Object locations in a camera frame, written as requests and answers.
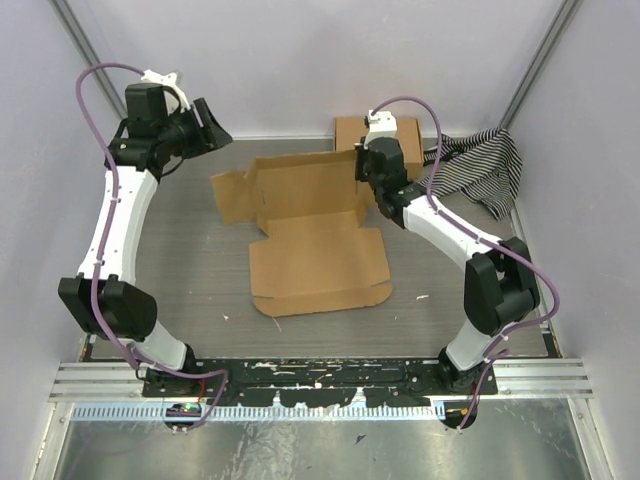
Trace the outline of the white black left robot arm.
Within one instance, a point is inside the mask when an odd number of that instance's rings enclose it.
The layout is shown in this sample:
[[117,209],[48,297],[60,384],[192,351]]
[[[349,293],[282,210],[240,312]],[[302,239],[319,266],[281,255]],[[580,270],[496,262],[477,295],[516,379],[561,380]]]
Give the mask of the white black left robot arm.
[[58,295],[88,335],[114,340],[145,362],[158,389],[187,397],[205,380],[193,349],[160,322],[158,303],[136,285],[136,255],[151,200],[172,158],[186,161],[232,143],[203,98],[140,82],[125,90],[127,116],[107,145],[105,189],[87,254]]

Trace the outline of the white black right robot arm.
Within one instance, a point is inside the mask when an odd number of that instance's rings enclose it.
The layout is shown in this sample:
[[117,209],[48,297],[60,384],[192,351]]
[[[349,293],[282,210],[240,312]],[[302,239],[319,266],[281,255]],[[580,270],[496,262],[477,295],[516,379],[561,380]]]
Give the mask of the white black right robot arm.
[[395,138],[363,139],[355,150],[355,179],[369,184],[382,215],[427,240],[464,273],[466,320],[440,351],[437,367],[442,387],[462,394],[474,384],[491,342],[540,303],[534,273],[518,261],[530,259],[528,247],[517,237],[486,234],[428,196],[408,179]]

